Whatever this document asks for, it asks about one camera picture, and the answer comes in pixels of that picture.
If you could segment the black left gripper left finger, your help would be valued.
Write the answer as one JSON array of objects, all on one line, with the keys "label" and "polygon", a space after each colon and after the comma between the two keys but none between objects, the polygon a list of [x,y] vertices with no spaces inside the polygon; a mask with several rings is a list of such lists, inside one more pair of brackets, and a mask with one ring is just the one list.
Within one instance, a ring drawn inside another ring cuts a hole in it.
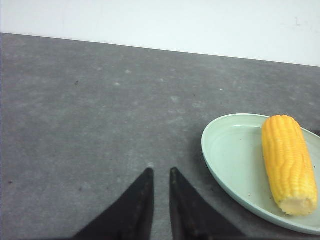
[{"label": "black left gripper left finger", "polygon": [[73,240],[149,240],[154,216],[154,171],[146,168],[129,188]]}]

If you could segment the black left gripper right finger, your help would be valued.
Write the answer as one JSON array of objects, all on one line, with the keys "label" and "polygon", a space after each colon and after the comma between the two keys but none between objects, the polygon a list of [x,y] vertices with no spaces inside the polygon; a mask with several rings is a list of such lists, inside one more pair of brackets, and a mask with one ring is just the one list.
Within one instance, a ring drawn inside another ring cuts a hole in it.
[{"label": "black left gripper right finger", "polygon": [[178,168],[170,169],[170,221],[174,240],[241,240],[246,235],[197,192]]}]

